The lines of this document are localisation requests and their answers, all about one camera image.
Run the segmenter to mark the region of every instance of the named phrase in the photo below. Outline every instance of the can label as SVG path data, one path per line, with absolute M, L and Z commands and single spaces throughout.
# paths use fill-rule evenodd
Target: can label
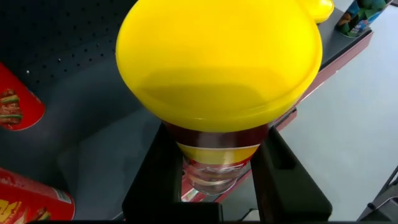
M 220 194 L 232 187 L 268 133 L 267 125 L 233 133 L 165 125 L 183 152 L 184 172 L 193 187 L 205 194 Z
M 355 0 L 338 21 L 336 28 L 348 37 L 358 37 L 392 0 Z
M 0 223 L 71 220 L 74 213 L 67 193 L 0 168 Z
M 43 117 L 44 104 L 0 63 L 0 125 L 18 131 Z

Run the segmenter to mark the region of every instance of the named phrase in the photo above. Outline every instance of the black holder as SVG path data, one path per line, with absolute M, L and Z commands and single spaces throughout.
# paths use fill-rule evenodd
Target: black holder
M 263 223 L 324 222 L 331 204 L 277 132 L 251 159 Z M 181 202 L 182 154 L 162 124 L 123 202 L 127 222 L 219 223 L 218 203 Z

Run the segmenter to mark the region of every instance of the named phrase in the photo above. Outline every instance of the printed food image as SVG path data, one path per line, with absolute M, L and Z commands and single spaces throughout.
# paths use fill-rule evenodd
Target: printed food image
M 19 107 L 19 97 L 14 90 L 6 90 L 0 94 L 0 123 L 19 124 L 22 111 Z
M 25 209 L 24 214 L 17 221 L 15 221 L 14 224 L 25 224 L 25 223 L 27 223 L 26 216 L 27 216 L 27 209 Z
M 39 209 L 33 216 L 32 221 L 49 220 L 51 218 L 51 213 L 47 211 L 47 208 Z

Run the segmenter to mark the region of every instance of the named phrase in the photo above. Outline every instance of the white floor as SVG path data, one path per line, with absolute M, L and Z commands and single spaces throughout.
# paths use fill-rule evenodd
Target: white floor
M 351 1 L 335 0 L 345 11 Z M 371 25 L 370 46 L 298 108 L 281 133 L 333 205 L 356 220 L 398 166 L 398 7 Z

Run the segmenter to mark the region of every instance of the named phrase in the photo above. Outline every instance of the pringles can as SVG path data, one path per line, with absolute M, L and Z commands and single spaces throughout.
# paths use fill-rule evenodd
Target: pringles can
M 138 1 L 116 43 L 122 79 L 164 121 L 205 194 L 234 185 L 321 60 L 317 25 L 296 0 Z
M 0 168 L 0 223 L 72 220 L 74 214 L 69 194 Z
M 355 0 L 336 25 L 348 37 L 359 37 L 392 0 Z
M 20 131 L 37 123 L 44 104 L 0 63 L 0 126 Z

